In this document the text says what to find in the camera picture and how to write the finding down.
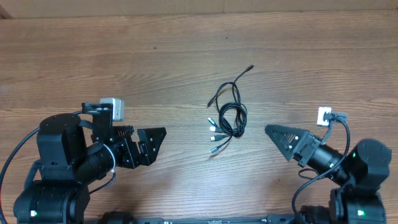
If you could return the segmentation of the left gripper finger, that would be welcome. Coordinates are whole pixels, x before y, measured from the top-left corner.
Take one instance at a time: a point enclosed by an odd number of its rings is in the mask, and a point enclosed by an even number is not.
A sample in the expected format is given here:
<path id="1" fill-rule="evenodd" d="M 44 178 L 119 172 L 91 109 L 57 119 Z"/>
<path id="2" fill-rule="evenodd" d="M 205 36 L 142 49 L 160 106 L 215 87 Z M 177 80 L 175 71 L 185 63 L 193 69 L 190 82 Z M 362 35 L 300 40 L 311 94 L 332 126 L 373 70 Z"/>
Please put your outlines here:
<path id="1" fill-rule="evenodd" d="M 134 133 L 133 126 L 114 126 L 113 136 L 115 138 L 130 138 Z"/>
<path id="2" fill-rule="evenodd" d="M 160 145 L 164 140 L 167 132 L 164 127 L 161 128 L 147 128 L 138 129 L 139 136 L 139 150 L 140 150 L 140 165 L 149 166 L 157 159 Z"/>

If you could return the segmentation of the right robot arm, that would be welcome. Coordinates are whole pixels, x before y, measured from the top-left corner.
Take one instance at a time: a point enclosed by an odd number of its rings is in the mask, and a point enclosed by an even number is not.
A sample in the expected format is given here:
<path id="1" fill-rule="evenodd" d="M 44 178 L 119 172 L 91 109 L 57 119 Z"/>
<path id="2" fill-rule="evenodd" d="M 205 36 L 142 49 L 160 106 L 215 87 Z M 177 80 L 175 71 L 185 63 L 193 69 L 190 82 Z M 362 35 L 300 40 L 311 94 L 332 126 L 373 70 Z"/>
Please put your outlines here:
<path id="1" fill-rule="evenodd" d="M 268 124 L 265 133 L 287 159 L 318 179 L 330 179 L 327 207 L 304 205 L 293 223 L 385 223 L 386 211 L 378 192 L 390 174 L 392 151 L 375 139 L 363 139 L 349 153 L 339 153 L 310 131 Z"/>

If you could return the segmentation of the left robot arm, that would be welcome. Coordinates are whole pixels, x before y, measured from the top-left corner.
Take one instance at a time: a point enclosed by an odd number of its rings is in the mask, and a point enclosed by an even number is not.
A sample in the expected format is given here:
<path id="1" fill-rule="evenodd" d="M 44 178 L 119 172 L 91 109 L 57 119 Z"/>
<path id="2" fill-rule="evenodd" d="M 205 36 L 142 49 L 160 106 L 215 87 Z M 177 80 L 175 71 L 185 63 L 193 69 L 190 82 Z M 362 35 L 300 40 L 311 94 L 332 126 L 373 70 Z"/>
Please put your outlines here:
<path id="1" fill-rule="evenodd" d="M 65 113 L 40 123 L 35 166 L 14 204 L 18 223 L 83 223 L 90 201 L 88 186 L 117 167 L 135 169 L 155 162 L 165 128 L 113 126 L 111 113 L 95 114 L 92 121 Z"/>

